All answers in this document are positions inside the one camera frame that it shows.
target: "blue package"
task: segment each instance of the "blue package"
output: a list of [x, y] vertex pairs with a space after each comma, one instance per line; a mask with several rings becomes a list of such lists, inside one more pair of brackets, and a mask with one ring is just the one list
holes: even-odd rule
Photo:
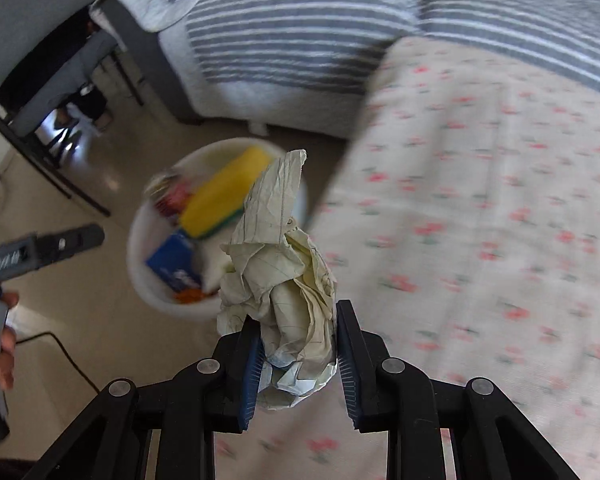
[[201, 286], [200, 272], [196, 270], [196, 267], [200, 267], [194, 262], [196, 253], [194, 241], [182, 229], [178, 229], [155, 251], [146, 264], [171, 289], [182, 292]]

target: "chair seat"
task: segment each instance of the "chair seat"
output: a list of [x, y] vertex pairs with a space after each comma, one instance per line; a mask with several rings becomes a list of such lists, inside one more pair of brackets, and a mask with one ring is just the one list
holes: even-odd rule
[[90, 81], [98, 63], [115, 47], [116, 40], [108, 32], [93, 34], [11, 121], [16, 135], [24, 137], [40, 126], [54, 108]]

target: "chair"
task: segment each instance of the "chair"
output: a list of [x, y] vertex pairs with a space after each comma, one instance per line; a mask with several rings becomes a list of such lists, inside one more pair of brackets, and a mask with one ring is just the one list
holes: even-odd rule
[[[0, 0], [0, 86], [18, 63], [61, 23], [95, 0]], [[71, 131], [62, 131], [49, 145], [36, 135], [42, 121], [65, 98], [90, 82], [100, 61], [111, 56], [116, 68], [138, 102], [142, 99], [122, 69], [114, 49], [116, 40], [104, 30], [94, 33], [85, 45], [56, 72], [40, 91], [14, 116], [0, 114], [0, 132], [35, 169], [66, 197], [80, 196], [92, 207], [110, 212], [59, 172], [59, 157], [50, 153], [75, 142]]]

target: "floral tablecloth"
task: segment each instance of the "floral tablecloth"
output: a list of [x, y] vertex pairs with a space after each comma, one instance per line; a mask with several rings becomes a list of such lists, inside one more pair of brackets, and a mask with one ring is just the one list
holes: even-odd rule
[[[396, 43], [311, 229], [364, 330], [491, 378], [600, 479], [600, 94], [473, 47]], [[218, 478], [384, 478], [333, 380], [218, 437]]]

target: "crumpled paper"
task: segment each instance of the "crumpled paper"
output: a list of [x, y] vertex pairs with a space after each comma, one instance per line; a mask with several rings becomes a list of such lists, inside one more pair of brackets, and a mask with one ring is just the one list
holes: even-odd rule
[[238, 332], [247, 314], [260, 321], [267, 360], [258, 402], [295, 406], [336, 373], [336, 281], [291, 212], [305, 150], [274, 160], [253, 184], [229, 244], [235, 272], [220, 282], [218, 332]]

